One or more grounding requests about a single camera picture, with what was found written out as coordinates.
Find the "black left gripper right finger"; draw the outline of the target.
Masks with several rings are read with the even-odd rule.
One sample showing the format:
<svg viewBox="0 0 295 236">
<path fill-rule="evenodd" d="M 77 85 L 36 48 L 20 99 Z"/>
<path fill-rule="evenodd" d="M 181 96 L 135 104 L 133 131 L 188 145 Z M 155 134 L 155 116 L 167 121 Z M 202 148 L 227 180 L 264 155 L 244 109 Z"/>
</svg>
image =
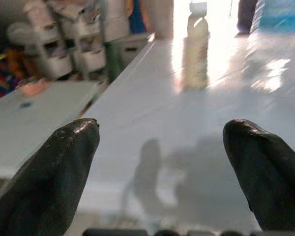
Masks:
<svg viewBox="0 0 295 236">
<path fill-rule="evenodd" d="M 295 231 L 295 151 L 246 119 L 225 124 L 223 144 L 260 228 Z"/>
</svg>

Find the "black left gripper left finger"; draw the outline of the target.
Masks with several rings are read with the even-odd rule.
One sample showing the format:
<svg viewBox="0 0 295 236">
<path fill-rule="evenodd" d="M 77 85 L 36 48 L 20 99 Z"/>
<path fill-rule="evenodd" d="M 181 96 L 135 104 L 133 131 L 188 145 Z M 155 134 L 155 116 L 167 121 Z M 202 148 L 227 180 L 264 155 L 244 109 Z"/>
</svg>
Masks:
<svg viewBox="0 0 295 236">
<path fill-rule="evenodd" d="M 99 142 L 99 124 L 93 118 L 57 129 L 0 193 L 0 236 L 64 235 Z"/>
</svg>

